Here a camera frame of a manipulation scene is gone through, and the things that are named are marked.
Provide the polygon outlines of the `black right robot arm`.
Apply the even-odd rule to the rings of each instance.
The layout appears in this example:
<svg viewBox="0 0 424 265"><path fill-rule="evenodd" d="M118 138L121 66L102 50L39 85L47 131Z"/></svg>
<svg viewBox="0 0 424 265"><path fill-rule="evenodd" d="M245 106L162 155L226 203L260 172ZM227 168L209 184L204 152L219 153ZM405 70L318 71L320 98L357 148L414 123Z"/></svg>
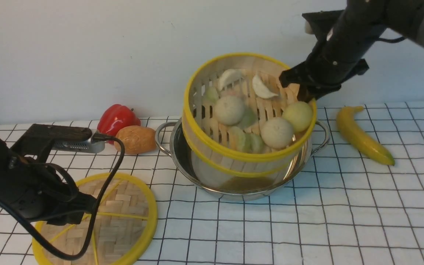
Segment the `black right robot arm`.
<svg viewBox="0 0 424 265"><path fill-rule="evenodd" d="M299 84L310 102L367 72L363 58L375 42L411 40L424 48L424 0L348 0L344 10L304 13L316 45L304 62L281 72L283 87Z"/></svg>

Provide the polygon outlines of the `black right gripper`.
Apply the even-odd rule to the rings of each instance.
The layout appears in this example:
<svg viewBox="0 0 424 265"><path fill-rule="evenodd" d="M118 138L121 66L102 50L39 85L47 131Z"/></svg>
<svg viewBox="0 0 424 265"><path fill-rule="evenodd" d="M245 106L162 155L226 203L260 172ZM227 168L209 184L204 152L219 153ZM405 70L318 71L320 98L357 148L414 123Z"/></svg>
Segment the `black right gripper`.
<svg viewBox="0 0 424 265"><path fill-rule="evenodd" d="M299 84L297 99L312 100L337 92L352 77L370 68L364 55L386 26L355 17L347 10L304 13L303 18L317 38L304 62L281 72L282 87Z"/></svg>

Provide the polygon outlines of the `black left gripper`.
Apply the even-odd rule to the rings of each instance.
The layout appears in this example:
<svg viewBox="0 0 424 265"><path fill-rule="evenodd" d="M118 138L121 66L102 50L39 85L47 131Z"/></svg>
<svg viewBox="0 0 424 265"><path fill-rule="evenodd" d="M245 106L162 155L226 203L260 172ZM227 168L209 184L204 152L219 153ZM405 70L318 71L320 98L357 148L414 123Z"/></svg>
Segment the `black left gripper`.
<svg viewBox="0 0 424 265"><path fill-rule="evenodd" d="M60 166L20 156L0 138L0 206L8 206L29 222L78 224L93 213L96 198L79 191Z"/></svg>

